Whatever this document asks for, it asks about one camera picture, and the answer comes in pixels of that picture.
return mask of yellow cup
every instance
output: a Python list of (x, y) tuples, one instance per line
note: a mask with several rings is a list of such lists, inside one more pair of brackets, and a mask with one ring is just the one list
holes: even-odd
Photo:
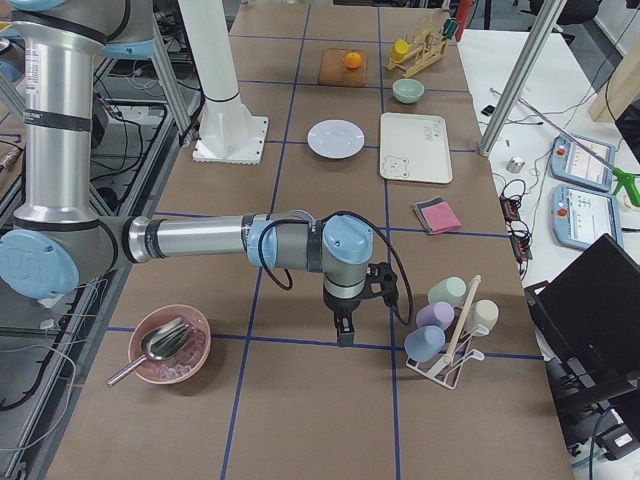
[(393, 48), (389, 54), (389, 58), (396, 63), (400, 63), (404, 60), (404, 56), (407, 53), (409, 53), (409, 44), (402, 39), (396, 40), (396, 43), (393, 44)]

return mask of mint green bowl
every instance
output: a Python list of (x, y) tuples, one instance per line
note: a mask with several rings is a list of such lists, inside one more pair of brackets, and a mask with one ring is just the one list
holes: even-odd
[(400, 103), (416, 103), (424, 94), (424, 85), (413, 78), (393, 82), (393, 96)]

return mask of black monitor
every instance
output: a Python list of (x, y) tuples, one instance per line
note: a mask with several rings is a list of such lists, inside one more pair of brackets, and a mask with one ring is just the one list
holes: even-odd
[[(532, 317), (560, 361), (579, 363), (588, 374), (583, 375), (588, 382), (581, 390), (608, 399), (640, 438), (640, 391), (627, 382), (640, 371), (638, 264), (613, 238), (603, 235), (534, 294), (532, 302), (535, 287), (540, 286), (527, 289)], [(620, 394), (625, 384), (628, 393)]]

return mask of orange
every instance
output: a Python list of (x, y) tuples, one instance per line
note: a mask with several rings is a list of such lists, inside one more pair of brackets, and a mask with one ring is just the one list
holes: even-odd
[(360, 68), (362, 65), (362, 57), (357, 52), (349, 52), (344, 56), (344, 66), (355, 70), (356, 68)]

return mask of spoon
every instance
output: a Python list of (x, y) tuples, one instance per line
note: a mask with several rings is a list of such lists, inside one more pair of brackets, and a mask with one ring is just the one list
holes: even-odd
[(189, 325), (179, 317), (151, 330), (140, 342), (142, 355), (109, 378), (107, 386), (113, 387), (147, 360), (158, 362), (174, 356), (187, 344), (191, 333)]

